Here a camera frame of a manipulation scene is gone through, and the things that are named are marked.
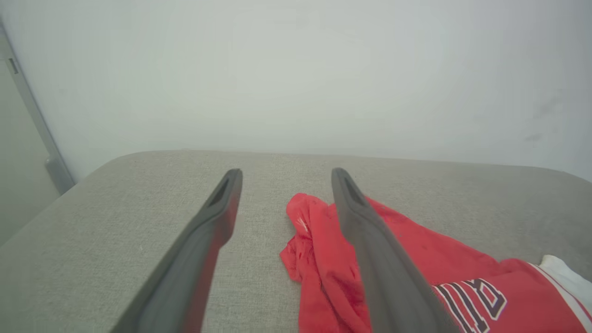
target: red cloth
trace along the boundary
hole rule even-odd
[[[445,304],[461,332],[586,332],[590,316],[527,262],[494,258],[424,228],[368,198]],[[371,324],[353,246],[335,205],[296,194],[286,208],[296,235],[280,253],[302,284],[302,332],[369,332]]]

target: fabric texture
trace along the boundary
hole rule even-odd
[[[586,309],[534,265],[498,262],[367,199],[461,332],[592,332]],[[286,211],[296,235],[280,257],[302,284],[300,331],[370,332],[355,253],[340,231],[336,206],[299,193]]]
[[[592,313],[592,282],[572,271],[563,260],[554,255],[545,255],[539,267],[573,295],[588,313]]]
[[[278,253],[295,193],[333,202],[331,170],[431,230],[497,260],[551,253],[592,278],[592,184],[524,166],[328,155],[160,151],[117,158],[0,247],[0,331],[108,331],[230,168],[243,170],[204,331],[296,331],[300,285]]]

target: gray fabric surface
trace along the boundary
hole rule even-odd
[[[218,258],[206,331],[296,331],[300,285],[279,252],[303,192],[330,171],[417,223],[497,259],[562,258],[592,279],[592,184],[548,169],[345,156],[145,152],[92,173],[0,248],[0,331],[110,329],[224,172],[241,168],[234,235]]]

